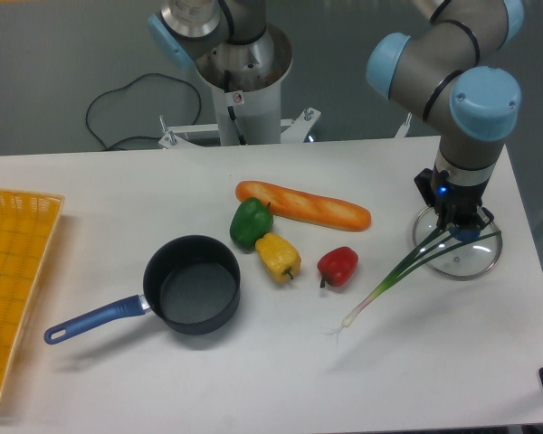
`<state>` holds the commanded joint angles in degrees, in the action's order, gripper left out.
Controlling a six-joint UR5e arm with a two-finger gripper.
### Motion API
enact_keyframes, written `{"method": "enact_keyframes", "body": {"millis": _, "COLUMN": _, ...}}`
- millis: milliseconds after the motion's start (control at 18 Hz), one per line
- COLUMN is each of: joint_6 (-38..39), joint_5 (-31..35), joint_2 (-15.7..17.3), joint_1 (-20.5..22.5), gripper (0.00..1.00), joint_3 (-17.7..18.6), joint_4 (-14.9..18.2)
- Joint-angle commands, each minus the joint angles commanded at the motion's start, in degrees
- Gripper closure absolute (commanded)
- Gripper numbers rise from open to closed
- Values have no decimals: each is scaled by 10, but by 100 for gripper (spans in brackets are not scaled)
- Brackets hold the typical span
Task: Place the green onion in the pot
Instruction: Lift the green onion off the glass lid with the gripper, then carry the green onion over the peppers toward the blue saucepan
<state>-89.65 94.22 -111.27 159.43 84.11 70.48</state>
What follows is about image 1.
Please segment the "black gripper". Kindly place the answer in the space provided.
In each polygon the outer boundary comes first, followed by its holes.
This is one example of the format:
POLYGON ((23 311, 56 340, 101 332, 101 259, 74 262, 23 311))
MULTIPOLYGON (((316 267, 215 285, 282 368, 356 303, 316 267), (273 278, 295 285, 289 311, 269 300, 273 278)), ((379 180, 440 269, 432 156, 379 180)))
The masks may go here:
POLYGON ((460 185, 453 183, 447 171, 425 168, 415 178, 414 183, 425 204, 433 208, 436 227, 446 231, 450 225, 487 227, 494 215, 482 207, 481 197, 485 183, 460 185))

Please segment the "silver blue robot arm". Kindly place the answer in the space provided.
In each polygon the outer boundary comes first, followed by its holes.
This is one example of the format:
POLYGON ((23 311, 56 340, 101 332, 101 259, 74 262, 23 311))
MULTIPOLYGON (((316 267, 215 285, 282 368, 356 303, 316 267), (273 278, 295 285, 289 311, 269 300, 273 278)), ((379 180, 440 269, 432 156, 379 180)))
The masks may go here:
MULTIPOLYGON (((519 1, 419 3, 430 30, 419 38, 391 33, 372 51, 370 86, 441 135, 430 169, 415 184, 456 236, 492 221, 482 206, 521 101, 506 71, 481 65, 522 26, 519 1)), ((288 142, 304 137, 302 121, 281 127, 281 82, 292 64, 291 43, 266 18, 263 1, 169 1, 148 18, 157 46, 175 64, 196 68, 213 95, 225 146, 288 142)))

